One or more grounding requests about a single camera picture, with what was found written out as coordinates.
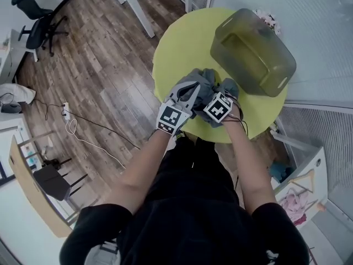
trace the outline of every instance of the floor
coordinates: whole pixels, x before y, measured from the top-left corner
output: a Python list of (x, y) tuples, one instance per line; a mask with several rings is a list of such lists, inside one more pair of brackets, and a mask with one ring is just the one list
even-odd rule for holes
[[(154, 96), (151, 77), (152, 59), (160, 38), (169, 25), (185, 14), (180, 0), (139, 0), (156, 36), (151, 39), (127, 3), (117, 0), (70, 0), (56, 19), (67, 15), (60, 36), (54, 42), (54, 57), (38, 50), (40, 61), (28, 56), (18, 76), (19, 84), (37, 91), (37, 99), (61, 105), (69, 102), (70, 111), (105, 125), (141, 146), (154, 130), (160, 106)], [(71, 196), (77, 207), (96, 203), (109, 193), (123, 171), (121, 165), (104, 151), (78, 141), (65, 131), (61, 108), (34, 102), (23, 108), (32, 135), (56, 131), (54, 147), (47, 148), (48, 158), (63, 161), (60, 172), (69, 172), (69, 183), (84, 174), (80, 191)], [(113, 132), (78, 119), (76, 135), (107, 150), (126, 165), (136, 152), (130, 143)], [(282, 144), (269, 132), (253, 140), (266, 165), (273, 160), (287, 162)], [(37, 143), (48, 146), (46, 140)], [(236, 180), (236, 162), (231, 145), (217, 144), (217, 152)]]

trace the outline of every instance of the gray cloth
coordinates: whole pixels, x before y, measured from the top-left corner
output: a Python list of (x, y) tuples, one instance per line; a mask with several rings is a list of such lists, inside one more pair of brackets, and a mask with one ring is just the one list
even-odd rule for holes
[[(208, 122), (213, 128), (221, 126), (221, 123), (217, 123), (212, 120), (205, 112), (204, 108), (212, 100), (213, 96), (217, 92), (222, 92), (223, 94), (230, 94), (233, 98), (238, 99), (239, 88), (234, 80), (231, 78), (226, 78), (221, 84), (215, 85), (216, 71), (213, 69), (206, 68), (203, 71), (197, 68), (193, 69), (187, 76), (183, 77), (178, 83), (183, 83), (187, 81), (196, 81), (201, 85), (200, 91), (197, 95), (194, 106), (192, 107), (192, 119), (199, 115), (202, 119)], [(192, 90), (186, 92), (184, 96), (188, 97)]]

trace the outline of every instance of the wooden board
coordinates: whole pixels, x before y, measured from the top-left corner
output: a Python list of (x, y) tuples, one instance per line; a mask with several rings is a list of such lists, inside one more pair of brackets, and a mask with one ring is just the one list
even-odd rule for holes
[(67, 237), (71, 228), (61, 219), (46, 195), (36, 184), (32, 172), (20, 151), (15, 136), (12, 137), (9, 164), (29, 203), (57, 237)]

